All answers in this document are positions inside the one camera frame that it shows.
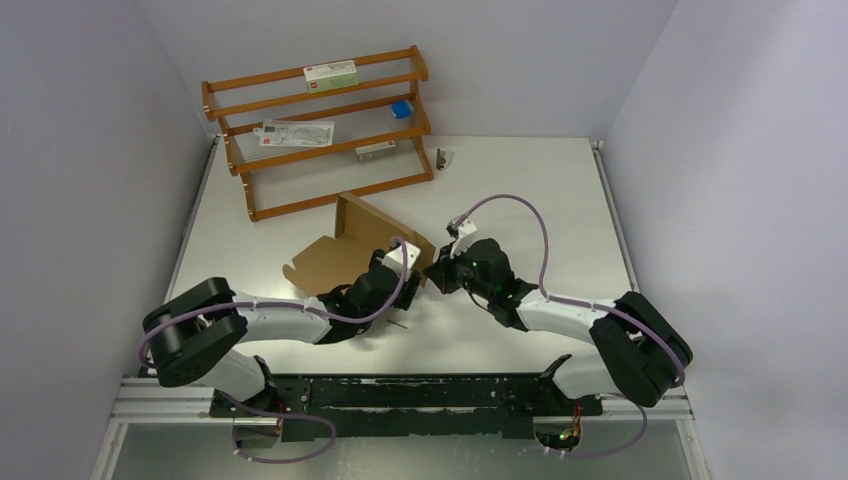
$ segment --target product box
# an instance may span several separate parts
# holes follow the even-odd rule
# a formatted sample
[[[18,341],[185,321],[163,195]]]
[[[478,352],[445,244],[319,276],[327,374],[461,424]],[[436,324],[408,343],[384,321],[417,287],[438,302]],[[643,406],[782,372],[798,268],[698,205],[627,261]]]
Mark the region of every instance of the product box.
[[[423,235],[390,217],[356,195],[345,192],[336,201],[333,237],[315,240],[283,266],[283,276],[309,296],[327,293],[339,285],[352,284],[368,271],[375,249],[388,250],[394,236],[421,249],[414,269],[422,272],[433,264],[436,247]]]
[[[359,85],[359,75],[353,60],[313,65],[303,69],[309,93]]]
[[[360,162],[368,162],[371,160],[379,160],[397,153],[397,143],[394,140],[388,142],[375,143],[374,145],[366,145],[356,149],[356,158]]]

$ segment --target medicine box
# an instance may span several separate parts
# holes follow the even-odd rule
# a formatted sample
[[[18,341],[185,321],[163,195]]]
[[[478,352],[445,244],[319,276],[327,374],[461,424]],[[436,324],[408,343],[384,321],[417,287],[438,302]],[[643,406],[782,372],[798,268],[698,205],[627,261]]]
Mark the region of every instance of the medicine box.
[[[360,162],[368,162],[371,160],[379,160],[397,153],[397,143],[394,140],[388,142],[375,143],[374,145],[366,145],[356,149],[356,158]]]
[[[353,60],[313,65],[303,69],[309,93],[325,92],[337,88],[359,85],[356,64]]]

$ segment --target gray wall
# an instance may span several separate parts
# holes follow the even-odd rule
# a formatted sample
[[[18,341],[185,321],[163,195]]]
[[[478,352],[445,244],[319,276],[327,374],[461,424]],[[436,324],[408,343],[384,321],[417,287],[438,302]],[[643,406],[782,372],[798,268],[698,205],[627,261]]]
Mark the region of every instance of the gray wall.
[[[135,2],[0,1],[0,477],[88,478],[208,141]]]
[[[606,139],[714,478],[848,472],[848,4],[682,0]]]
[[[675,0],[140,0],[200,82],[417,44],[433,133],[601,138]]]

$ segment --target blue object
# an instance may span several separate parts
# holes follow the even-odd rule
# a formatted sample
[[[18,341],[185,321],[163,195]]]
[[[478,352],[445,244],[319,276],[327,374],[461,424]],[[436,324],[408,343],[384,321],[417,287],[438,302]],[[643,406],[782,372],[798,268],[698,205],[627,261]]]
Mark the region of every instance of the blue object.
[[[409,100],[401,100],[392,104],[392,116],[401,119],[412,115],[412,104]]]

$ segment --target box flap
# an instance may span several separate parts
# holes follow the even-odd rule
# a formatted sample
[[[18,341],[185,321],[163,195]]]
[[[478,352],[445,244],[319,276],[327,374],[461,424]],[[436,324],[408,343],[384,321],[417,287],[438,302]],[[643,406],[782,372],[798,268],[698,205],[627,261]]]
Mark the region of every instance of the box flap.
[[[353,241],[323,236],[283,266],[283,276],[314,297],[339,285],[353,283],[368,270],[371,252]]]
[[[372,252],[386,250],[394,236],[421,249],[415,270],[433,264],[436,247],[423,235],[356,195],[342,193],[336,202],[336,238],[323,236],[313,242],[292,259],[292,266],[283,266],[283,275],[307,295],[329,292],[367,272]]]

